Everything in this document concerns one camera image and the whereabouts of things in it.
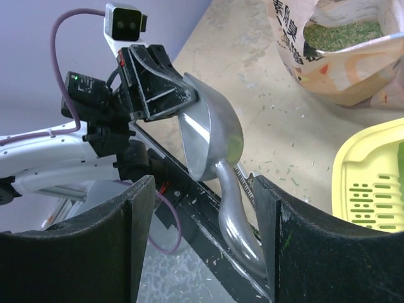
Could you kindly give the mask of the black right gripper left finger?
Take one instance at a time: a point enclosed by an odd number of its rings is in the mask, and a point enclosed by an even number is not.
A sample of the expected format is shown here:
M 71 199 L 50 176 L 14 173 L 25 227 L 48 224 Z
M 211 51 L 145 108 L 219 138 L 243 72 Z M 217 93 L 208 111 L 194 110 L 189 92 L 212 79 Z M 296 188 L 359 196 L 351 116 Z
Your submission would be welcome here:
M 2 302 L 136 302 L 155 202 L 146 175 L 38 231 L 1 234 Z

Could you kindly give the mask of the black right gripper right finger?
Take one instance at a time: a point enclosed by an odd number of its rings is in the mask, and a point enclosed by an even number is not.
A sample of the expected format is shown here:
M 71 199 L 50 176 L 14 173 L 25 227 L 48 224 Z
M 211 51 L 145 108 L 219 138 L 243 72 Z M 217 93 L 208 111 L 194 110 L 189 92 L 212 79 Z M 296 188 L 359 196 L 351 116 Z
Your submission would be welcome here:
M 253 193 L 271 302 L 402 302 L 403 234 L 367 229 L 265 176 Z

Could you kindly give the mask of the pink cat litter bag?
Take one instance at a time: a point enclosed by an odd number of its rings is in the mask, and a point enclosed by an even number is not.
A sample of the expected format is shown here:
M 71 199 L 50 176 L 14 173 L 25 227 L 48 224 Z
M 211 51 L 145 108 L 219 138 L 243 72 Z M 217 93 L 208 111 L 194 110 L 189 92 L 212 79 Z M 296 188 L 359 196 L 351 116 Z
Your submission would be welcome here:
M 291 77 L 315 97 L 342 107 L 403 109 L 403 1 L 265 1 L 278 53 Z M 383 36 L 325 52 L 305 27 L 376 21 Z

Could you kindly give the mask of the silver metal scoop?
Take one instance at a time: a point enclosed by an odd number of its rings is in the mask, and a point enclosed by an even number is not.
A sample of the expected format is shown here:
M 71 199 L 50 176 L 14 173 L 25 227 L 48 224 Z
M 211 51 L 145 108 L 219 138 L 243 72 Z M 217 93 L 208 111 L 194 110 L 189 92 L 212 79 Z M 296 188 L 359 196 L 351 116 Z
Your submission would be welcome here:
M 227 98 L 214 88 L 189 73 L 183 80 L 198 94 L 198 101 L 178 115 L 189 175 L 198 182 L 218 179 L 222 237 L 248 270 L 264 278 L 263 250 L 248 222 L 234 172 L 244 148 L 239 118 Z

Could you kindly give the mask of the white bag sealing clip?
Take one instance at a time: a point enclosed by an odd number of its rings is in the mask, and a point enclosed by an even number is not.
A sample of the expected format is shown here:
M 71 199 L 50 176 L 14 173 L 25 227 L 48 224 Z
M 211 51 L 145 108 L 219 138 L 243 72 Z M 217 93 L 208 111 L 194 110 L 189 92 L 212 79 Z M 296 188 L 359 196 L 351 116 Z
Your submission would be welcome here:
M 234 173 L 239 181 L 239 184 L 241 185 L 241 188 L 244 190 L 251 206 L 255 210 L 256 204 L 253 194 L 253 182 L 254 178 L 257 176 L 257 173 L 255 172 L 247 173 L 241 162 L 238 162 L 237 165 L 234 167 Z

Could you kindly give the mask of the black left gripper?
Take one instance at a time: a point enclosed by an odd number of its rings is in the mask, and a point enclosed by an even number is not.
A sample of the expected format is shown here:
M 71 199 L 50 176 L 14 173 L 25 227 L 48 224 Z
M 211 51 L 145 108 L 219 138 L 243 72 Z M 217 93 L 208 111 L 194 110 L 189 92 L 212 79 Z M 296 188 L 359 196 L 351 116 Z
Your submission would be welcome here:
M 131 45 L 118 52 L 122 102 L 131 120 L 157 121 L 176 116 L 198 101 L 162 45 Z

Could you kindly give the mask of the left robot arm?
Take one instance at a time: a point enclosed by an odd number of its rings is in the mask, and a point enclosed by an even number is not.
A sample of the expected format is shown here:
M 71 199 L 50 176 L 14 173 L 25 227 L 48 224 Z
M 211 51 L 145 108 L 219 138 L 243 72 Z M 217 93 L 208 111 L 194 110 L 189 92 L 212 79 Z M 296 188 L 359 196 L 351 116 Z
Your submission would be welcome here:
M 65 86 L 80 118 L 69 124 L 1 140 L 1 204 L 28 193 L 62 194 L 83 181 L 137 181 L 146 174 L 166 178 L 164 165 L 149 157 L 131 126 L 176 116 L 198 93 L 173 67 L 161 45 L 110 44 L 117 68 L 110 80 L 67 74 Z

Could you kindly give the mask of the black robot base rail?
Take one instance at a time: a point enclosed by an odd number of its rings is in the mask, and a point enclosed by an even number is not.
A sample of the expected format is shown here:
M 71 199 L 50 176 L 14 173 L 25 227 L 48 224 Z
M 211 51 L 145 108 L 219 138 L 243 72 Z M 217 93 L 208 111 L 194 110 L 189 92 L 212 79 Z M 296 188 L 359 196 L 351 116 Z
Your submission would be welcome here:
M 268 302 L 266 280 L 246 270 L 222 239 L 218 228 L 220 197 L 207 185 L 190 179 L 187 168 L 135 125 L 136 139 L 144 141 L 152 159 L 163 162 L 173 177 L 157 189 L 173 204 L 181 222 L 178 232 L 169 208 L 156 209 L 151 236 L 173 254 L 146 249 L 139 302 Z

